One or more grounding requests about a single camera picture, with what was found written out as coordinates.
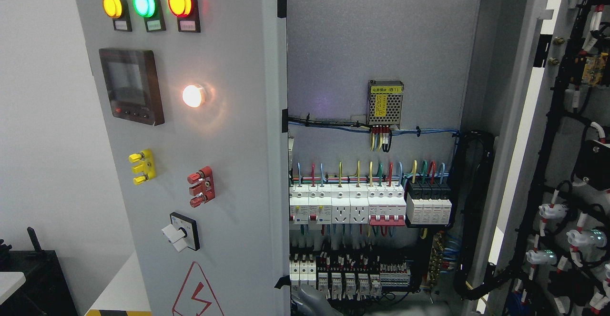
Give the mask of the dark grey robot left hand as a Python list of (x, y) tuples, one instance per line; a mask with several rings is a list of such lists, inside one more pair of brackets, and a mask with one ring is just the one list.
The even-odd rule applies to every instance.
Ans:
[(331, 307), (322, 292), (310, 285), (301, 285), (291, 296), (291, 303), (303, 316), (342, 316), (342, 313)]

